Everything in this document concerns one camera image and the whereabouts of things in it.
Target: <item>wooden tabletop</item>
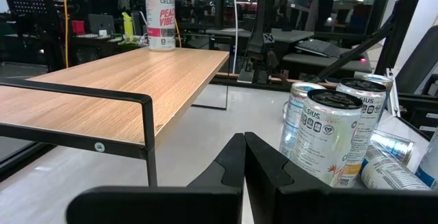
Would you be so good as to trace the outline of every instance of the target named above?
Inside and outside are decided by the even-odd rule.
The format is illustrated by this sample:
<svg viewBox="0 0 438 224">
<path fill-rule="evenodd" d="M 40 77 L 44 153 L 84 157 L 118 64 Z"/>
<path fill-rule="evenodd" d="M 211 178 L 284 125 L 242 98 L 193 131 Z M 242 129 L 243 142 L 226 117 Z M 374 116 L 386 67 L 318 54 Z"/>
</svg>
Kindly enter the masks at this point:
<svg viewBox="0 0 438 224">
<path fill-rule="evenodd" d="M 223 51 L 142 48 L 30 80 L 148 94 L 159 142 L 228 56 Z M 141 106 L 126 101 L 0 87 L 0 123 L 144 144 Z"/>
</svg>

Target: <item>screw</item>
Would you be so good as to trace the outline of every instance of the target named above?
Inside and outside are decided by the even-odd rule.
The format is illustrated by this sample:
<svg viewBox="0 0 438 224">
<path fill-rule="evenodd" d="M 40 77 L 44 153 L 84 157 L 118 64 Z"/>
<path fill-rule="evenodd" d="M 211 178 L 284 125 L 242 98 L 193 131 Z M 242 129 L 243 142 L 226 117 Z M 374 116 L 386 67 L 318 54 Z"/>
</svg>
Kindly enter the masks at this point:
<svg viewBox="0 0 438 224">
<path fill-rule="evenodd" d="M 94 148 L 96 149 L 97 152 L 104 152 L 105 151 L 105 145 L 103 145 L 103 143 L 101 143 L 101 142 L 96 142 L 94 144 Z"/>
</svg>

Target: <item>celsius drink can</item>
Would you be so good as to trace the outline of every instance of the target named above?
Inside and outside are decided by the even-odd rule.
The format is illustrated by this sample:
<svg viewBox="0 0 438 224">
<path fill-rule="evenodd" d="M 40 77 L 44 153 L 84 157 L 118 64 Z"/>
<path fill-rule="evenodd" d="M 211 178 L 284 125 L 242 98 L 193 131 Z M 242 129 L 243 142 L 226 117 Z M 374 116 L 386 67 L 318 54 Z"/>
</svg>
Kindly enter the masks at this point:
<svg viewBox="0 0 438 224">
<path fill-rule="evenodd" d="M 414 143 L 410 140 L 375 130 L 370 142 L 382 145 L 405 166 L 411 159 Z"/>
<path fill-rule="evenodd" d="M 438 128 L 430 140 L 427 152 L 424 155 L 417 172 L 415 173 L 432 190 L 438 190 Z"/>
<path fill-rule="evenodd" d="M 289 159 L 291 158 L 292 148 L 295 145 L 298 126 L 300 125 L 302 104 L 307 97 L 307 92 L 319 89 L 325 90 L 324 87 L 317 84 L 304 82 L 292 84 L 280 141 L 280 152 Z"/>
<path fill-rule="evenodd" d="M 146 0 L 149 49 L 175 49 L 175 0 Z"/>
<path fill-rule="evenodd" d="M 339 182 L 340 188 L 350 188 L 354 186 L 361 170 L 363 157 L 367 153 L 371 135 L 385 103 L 386 87 L 368 80 L 345 78 L 341 79 L 336 90 L 360 98 L 363 102 L 362 116 L 351 141 L 347 165 Z"/>
<path fill-rule="evenodd" d="M 368 80 L 368 81 L 371 81 L 371 82 L 374 82 L 377 84 L 381 84 L 384 87 L 386 87 L 385 103 L 382 106 L 381 115 L 378 117 L 378 120 L 377 120 L 377 124 L 378 124 L 382 118 L 383 110 L 386 108 L 386 105 L 388 104 L 389 94 L 391 93 L 392 85 L 394 84 L 394 80 L 389 78 L 389 77 L 384 77 L 384 76 L 375 75 L 375 74 L 367 74 L 367 75 L 364 75 L 362 78 L 364 80 Z"/>
<path fill-rule="evenodd" d="M 336 186 L 347 162 L 362 105 L 359 98 L 342 92 L 310 90 L 291 161 L 329 186 Z"/>
<path fill-rule="evenodd" d="M 430 190 L 383 146 L 373 142 L 363 159 L 361 178 L 369 189 Z"/>
</svg>

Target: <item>white cable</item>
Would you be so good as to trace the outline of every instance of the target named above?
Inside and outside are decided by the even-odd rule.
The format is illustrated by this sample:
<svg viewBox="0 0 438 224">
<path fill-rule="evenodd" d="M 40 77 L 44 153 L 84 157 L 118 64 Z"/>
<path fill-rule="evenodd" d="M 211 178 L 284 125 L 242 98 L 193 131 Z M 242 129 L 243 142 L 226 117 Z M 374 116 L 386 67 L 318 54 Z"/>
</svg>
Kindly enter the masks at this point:
<svg viewBox="0 0 438 224">
<path fill-rule="evenodd" d="M 234 47 L 234 62 L 233 62 L 233 73 L 235 73 L 235 62 L 237 61 L 237 41 L 239 40 L 238 35 L 238 19 L 237 19 L 237 1 L 234 0 L 234 15 L 235 15 L 235 47 Z"/>
<path fill-rule="evenodd" d="M 145 24 L 146 26 L 148 26 L 148 23 L 146 22 L 146 18 L 144 17 L 143 12 L 140 11 L 140 14 L 142 15 L 142 18 L 143 18 L 144 24 Z"/>
</svg>

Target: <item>can lid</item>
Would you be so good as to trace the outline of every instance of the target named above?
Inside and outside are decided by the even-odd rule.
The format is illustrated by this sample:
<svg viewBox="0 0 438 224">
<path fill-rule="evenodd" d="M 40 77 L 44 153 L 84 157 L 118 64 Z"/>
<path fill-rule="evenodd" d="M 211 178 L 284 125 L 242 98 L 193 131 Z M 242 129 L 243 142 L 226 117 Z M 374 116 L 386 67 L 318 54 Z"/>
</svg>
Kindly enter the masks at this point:
<svg viewBox="0 0 438 224">
<path fill-rule="evenodd" d="M 382 84 L 377 84 L 364 79 L 343 78 L 341 84 L 354 88 L 356 90 L 371 91 L 371 92 L 385 92 L 386 87 Z"/>
<path fill-rule="evenodd" d="M 299 92 L 306 93 L 310 90 L 324 90 L 325 87 L 322 87 L 319 84 L 312 84 L 307 82 L 298 82 L 292 84 L 292 90 L 297 90 Z"/>
<path fill-rule="evenodd" d="M 370 80 L 370 81 L 378 81 L 383 83 L 392 83 L 394 82 L 393 79 L 390 79 L 388 77 L 382 76 L 382 75 L 376 75 L 376 74 L 367 74 L 363 76 L 363 79 Z"/>
<path fill-rule="evenodd" d="M 359 98 L 336 90 L 310 90 L 307 96 L 312 101 L 332 108 L 356 110 L 363 105 Z"/>
</svg>

